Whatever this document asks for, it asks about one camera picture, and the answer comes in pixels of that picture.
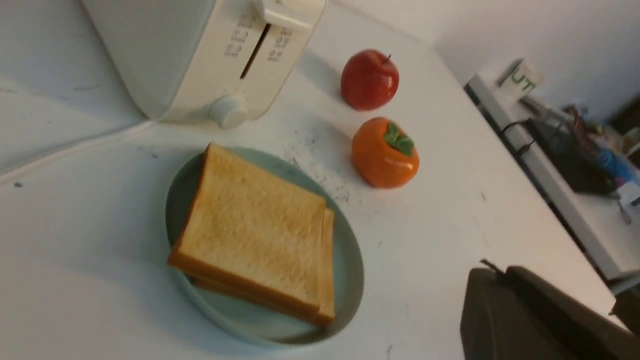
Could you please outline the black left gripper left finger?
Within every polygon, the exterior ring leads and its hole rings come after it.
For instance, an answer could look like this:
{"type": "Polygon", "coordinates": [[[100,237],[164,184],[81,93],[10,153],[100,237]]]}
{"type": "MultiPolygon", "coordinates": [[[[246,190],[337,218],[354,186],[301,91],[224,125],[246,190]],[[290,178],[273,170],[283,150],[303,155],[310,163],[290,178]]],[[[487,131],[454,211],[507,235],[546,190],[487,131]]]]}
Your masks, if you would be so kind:
{"type": "Polygon", "coordinates": [[[468,273],[460,337],[467,360],[637,360],[639,337],[523,266],[483,259],[468,273]]]}

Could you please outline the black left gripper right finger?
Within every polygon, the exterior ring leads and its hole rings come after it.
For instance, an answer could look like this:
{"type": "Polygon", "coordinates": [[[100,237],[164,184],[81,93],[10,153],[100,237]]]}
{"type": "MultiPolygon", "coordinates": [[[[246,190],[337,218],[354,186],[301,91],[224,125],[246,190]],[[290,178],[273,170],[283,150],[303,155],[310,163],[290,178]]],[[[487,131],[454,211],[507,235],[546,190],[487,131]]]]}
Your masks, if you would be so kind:
{"type": "Polygon", "coordinates": [[[640,335],[639,288],[633,287],[618,294],[610,315],[615,315],[634,335],[640,335]]]}

